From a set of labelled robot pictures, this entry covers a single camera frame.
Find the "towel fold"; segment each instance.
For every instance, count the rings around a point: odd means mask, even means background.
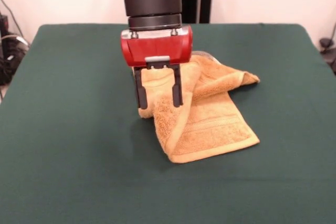
[[[228,91],[258,83],[259,78],[193,52],[181,64],[183,105],[173,106],[171,69],[142,70],[148,108],[142,118],[154,117],[163,151],[173,163],[187,163],[258,144],[259,139],[231,100]]]

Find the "green tablecloth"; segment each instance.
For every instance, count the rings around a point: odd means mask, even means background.
[[[195,25],[255,73],[231,96],[261,143],[176,165],[137,112],[123,25],[43,26],[0,106],[0,223],[336,223],[336,85],[296,25]]]

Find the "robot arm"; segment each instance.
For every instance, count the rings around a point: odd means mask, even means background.
[[[173,104],[183,104],[180,64],[188,62],[193,33],[182,26],[182,0],[124,0],[129,29],[121,33],[121,48],[128,66],[134,69],[138,108],[148,106],[141,70],[171,68],[175,84]]]

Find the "red gripper housing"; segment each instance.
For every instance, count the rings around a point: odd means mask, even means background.
[[[121,48],[130,67],[146,67],[146,57],[169,56],[169,64],[190,61],[193,32],[188,26],[188,33],[159,38],[123,38]]]

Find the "towel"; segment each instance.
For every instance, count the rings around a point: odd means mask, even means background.
[[[181,79],[183,105],[176,108],[173,71],[142,70],[148,107],[139,109],[139,115],[154,117],[157,138],[171,162],[192,162],[259,143],[228,94],[242,85],[259,83],[256,75],[196,51],[190,62],[181,64]]]

